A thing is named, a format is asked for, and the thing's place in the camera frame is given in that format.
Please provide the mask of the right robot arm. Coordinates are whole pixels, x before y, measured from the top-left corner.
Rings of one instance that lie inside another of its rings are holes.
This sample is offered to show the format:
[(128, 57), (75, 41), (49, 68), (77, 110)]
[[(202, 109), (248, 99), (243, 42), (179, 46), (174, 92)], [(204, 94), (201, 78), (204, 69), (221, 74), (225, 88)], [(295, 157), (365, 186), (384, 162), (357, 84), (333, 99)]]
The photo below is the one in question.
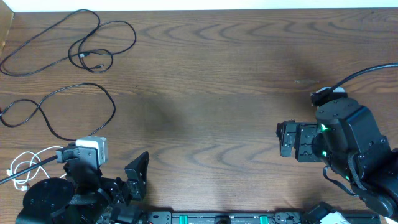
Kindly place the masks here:
[(350, 184), (335, 185), (359, 197), (372, 211), (397, 220), (397, 149), (391, 149), (371, 110), (352, 98), (321, 105), (314, 122), (277, 124), (280, 155), (323, 162)]

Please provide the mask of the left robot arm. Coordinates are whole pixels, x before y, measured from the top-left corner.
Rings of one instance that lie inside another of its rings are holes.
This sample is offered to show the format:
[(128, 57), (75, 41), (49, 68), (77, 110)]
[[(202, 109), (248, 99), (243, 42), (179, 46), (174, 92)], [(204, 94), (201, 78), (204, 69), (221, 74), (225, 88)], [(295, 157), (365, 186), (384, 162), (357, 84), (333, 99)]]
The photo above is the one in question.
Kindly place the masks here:
[(132, 202), (146, 195), (148, 163), (143, 152), (122, 180), (103, 177), (93, 159), (68, 159), (66, 178), (41, 180), (26, 192), (16, 223), (146, 223), (147, 214)]

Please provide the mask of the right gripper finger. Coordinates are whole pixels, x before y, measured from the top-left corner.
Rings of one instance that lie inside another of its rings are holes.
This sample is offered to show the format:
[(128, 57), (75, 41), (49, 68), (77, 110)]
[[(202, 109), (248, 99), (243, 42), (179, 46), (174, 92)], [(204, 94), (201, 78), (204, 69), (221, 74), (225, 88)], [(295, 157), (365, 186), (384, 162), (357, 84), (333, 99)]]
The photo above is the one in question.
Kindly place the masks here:
[(289, 136), (295, 137), (297, 134), (297, 126), (299, 124), (295, 120), (288, 120), (278, 123), (276, 126), (276, 136), (279, 139), (286, 137), (288, 134)]
[(280, 140), (280, 155), (282, 157), (290, 157), (292, 155), (292, 149), (295, 145), (295, 137), (294, 136), (285, 136)]

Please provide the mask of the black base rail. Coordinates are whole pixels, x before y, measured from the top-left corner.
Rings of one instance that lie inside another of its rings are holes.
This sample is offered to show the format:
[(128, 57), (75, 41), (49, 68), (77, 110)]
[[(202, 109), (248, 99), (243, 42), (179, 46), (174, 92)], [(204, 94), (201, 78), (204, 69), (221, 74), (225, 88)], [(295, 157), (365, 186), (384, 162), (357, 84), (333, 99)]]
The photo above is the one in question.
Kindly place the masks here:
[(171, 212), (145, 211), (138, 224), (381, 224), (378, 214), (341, 212), (321, 202), (306, 212)]

